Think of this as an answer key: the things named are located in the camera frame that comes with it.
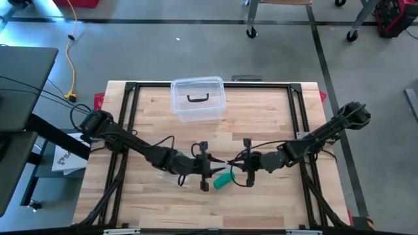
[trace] black desk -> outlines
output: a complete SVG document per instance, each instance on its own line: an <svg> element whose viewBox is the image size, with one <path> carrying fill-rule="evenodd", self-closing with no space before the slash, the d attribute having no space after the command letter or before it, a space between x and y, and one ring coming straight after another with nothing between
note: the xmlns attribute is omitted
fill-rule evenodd
<svg viewBox="0 0 418 235"><path fill-rule="evenodd" d="M37 89L0 78L0 132L34 131L43 138L80 157L88 157L89 148L55 128L41 117L32 114L40 89L44 88L54 65L58 49L0 47L0 76L11 78ZM36 93L6 91L21 89Z"/></svg>
<svg viewBox="0 0 418 235"><path fill-rule="evenodd" d="M10 144L0 163L0 216L6 212L37 137L33 132L10 134Z"/></svg>
<svg viewBox="0 0 418 235"><path fill-rule="evenodd" d="M90 148L73 137L32 114L52 69L58 50L56 48L0 47L0 76L4 76L32 87L0 78L0 134L12 137L3 160L0 162L0 217L19 181L26 163L38 165L40 155L31 152L34 135L52 142L63 149L88 159ZM6 91L20 89L33 93ZM21 205L26 206L34 190L36 181L29 183Z"/></svg>

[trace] red machine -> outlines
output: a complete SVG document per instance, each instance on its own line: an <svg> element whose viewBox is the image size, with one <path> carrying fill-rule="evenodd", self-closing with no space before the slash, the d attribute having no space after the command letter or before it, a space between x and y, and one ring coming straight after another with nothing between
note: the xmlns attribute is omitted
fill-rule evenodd
<svg viewBox="0 0 418 235"><path fill-rule="evenodd" d="M73 7L95 8L100 0L70 0ZM56 5L68 5L67 0L54 0Z"/></svg>
<svg viewBox="0 0 418 235"><path fill-rule="evenodd" d="M418 1L381 0L375 9L381 37L397 37L418 16Z"/></svg>

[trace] concrete floor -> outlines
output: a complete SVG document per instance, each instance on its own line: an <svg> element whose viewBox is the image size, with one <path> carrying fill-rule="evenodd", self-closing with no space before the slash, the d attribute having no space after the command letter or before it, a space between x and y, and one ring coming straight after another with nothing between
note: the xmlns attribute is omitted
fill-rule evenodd
<svg viewBox="0 0 418 235"><path fill-rule="evenodd" d="M0 14L5 15L9 6L2 4ZM60 17L62 13L72 18L68 8L54 12L47 5L39 3L13 16ZM315 0L312 5L315 19L323 22L351 22L360 8L360 1L350 1L342 8L331 0ZM84 19L130 20L246 20L248 11L241 0L101 0L94 10L76 10ZM257 20L307 22L308 15L306 7L261 5ZM49 79L66 92L71 85L71 68L65 59L65 46L72 27L72 23L14 22L12 18L0 33L0 43L59 48ZM381 39L375 26L364 26L359 39L350 44L345 41L349 27L317 28L336 94L332 102L341 106L360 101L372 113L367 128L347 132L370 217L378 230L416 233L418 122L403 89L417 79L418 40L406 32L397 39ZM108 80L219 75L226 81L236 74L263 75L268 81L318 82L322 91L332 93L327 90L330 86L324 81L309 25L257 25L256 29L259 36L251 40L245 35L246 26L236 24L80 23L71 48L78 101L92 106L94 93L103 92ZM409 31L418 35L418 27ZM49 83L45 89L58 93ZM324 109L331 118L329 99ZM67 108L50 101L41 98L35 113L57 127L71 127ZM335 152L347 207L356 215L339 144ZM81 181L41 180L34 198L43 201L45 209L33 214L18 206L29 172L27 166L13 201L0 218L0 231L70 225ZM44 193L51 187L54 190Z"/></svg>

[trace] wooden table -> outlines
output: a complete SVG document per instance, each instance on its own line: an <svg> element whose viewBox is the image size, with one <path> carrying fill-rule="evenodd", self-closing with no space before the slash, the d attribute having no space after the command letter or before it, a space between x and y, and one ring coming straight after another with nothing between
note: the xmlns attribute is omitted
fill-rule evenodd
<svg viewBox="0 0 418 235"><path fill-rule="evenodd" d="M326 122L318 86L301 83L310 129ZM110 81L103 110L118 120L125 82ZM223 119L203 123L181 123L171 111L169 87L140 88L134 130L149 143L173 134L175 148L191 156L192 143L208 141L213 156L229 160L243 150L242 139L252 138L253 145L271 140L293 138L287 92L278 88L225 88L227 109ZM130 113L130 97L125 128ZM274 151L277 144L259 151ZM111 152L92 153L84 176L74 222L80 222L93 209L103 194ZM340 218L349 223L335 160L320 153L317 161L325 199ZM237 181L245 183L246 174L239 170ZM189 177L190 187L179 187L160 179L160 171L141 154L131 150L123 184L118 224L129 223L140 228L298 228L308 224L299 167L283 168L269 174L256 173L252 188L230 183L220 190L199 189L201 177ZM315 218L319 221L317 203L312 196ZM110 199L107 219L113 199Z"/></svg>

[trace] red toolbox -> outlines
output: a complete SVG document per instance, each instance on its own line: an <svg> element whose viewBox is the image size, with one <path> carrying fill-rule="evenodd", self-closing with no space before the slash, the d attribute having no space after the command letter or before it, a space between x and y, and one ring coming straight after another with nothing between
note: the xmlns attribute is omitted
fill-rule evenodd
<svg viewBox="0 0 418 235"><path fill-rule="evenodd" d="M96 8L100 0L70 0L73 7ZM58 6L68 6L67 0L54 0Z"/></svg>

